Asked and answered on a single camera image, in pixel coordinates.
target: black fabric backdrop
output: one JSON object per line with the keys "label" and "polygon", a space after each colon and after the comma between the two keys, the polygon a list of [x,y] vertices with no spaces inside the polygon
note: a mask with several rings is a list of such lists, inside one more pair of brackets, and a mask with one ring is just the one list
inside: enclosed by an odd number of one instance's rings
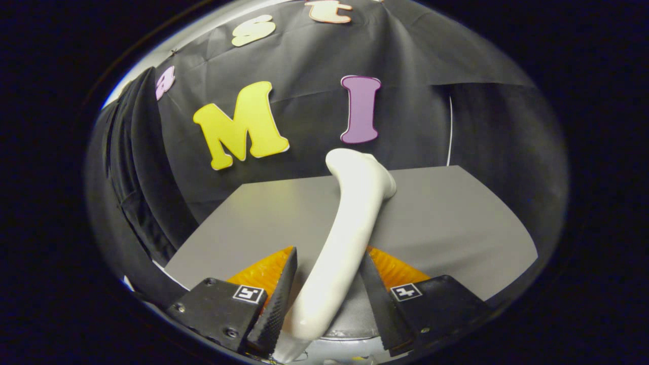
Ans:
{"label": "black fabric backdrop", "polygon": [[[157,268],[150,264],[132,267],[142,264],[134,260],[142,249],[166,265],[241,184],[329,175],[324,157],[331,149],[372,153],[390,170],[444,166],[451,100],[450,163],[494,191],[522,220],[539,252],[525,275],[490,304],[508,304],[538,275],[559,238],[568,196],[563,137],[540,91],[489,42],[429,8],[404,0],[348,3],[352,21],[343,25],[310,19],[302,1],[233,19],[177,50],[156,71],[145,71],[106,108],[94,132],[102,135],[95,144],[103,146],[91,146],[87,168],[106,170],[116,197],[103,199],[119,201],[128,225],[102,221],[115,209],[95,207],[101,181],[89,180],[87,191],[93,227],[106,233],[99,236],[132,237],[102,240],[105,255],[119,257],[119,278],[130,272],[131,283],[149,300],[170,304],[177,284],[152,272]],[[272,15],[276,31],[234,47],[232,29],[262,14]],[[174,84],[157,101],[155,82],[169,66],[175,68]],[[375,140],[349,145],[339,138],[349,112],[339,81],[345,75],[382,82]],[[193,113],[215,103],[231,116],[239,91],[258,81],[273,85],[273,117],[291,147],[214,171]],[[225,254],[237,253],[233,248]],[[165,287],[170,293],[160,292]]]}
{"label": "black fabric backdrop", "polygon": [[[84,102],[89,90],[124,50],[188,5],[22,2],[7,9],[3,86],[13,97],[5,112],[3,193],[13,229],[3,266],[3,361],[228,362],[142,310],[106,270],[82,194],[91,121],[110,92],[100,88]],[[646,210],[639,67],[646,3],[439,1],[435,7],[498,44],[549,98],[568,137],[573,189],[567,230],[532,288],[500,319],[420,363],[641,363],[646,327],[636,310],[643,303],[646,240],[636,225]],[[180,25],[176,19],[160,37]],[[121,59],[104,86],[139,56]]]}

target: black metal plate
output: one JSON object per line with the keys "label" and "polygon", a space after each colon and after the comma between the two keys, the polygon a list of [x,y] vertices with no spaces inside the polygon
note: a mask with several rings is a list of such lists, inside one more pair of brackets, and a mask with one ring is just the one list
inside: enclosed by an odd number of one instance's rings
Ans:
{"label": "black metal plate", "polygon": [[166,312],[199,335],[239,351],[267,296],[261,288],[207,278]]}

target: white plastic handle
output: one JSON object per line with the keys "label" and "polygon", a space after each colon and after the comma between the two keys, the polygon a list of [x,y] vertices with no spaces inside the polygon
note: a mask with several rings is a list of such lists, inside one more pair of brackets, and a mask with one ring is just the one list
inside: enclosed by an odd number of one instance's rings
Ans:
{"label": "white plastic handle", "polygon": [[334,149],[326,165],[340,185],[334,224],[302,290],[284,318],[273,357],[297,358],[321,337],[340,309],[360,265],[384,199],[397,184],[374,156],[351,149]]}

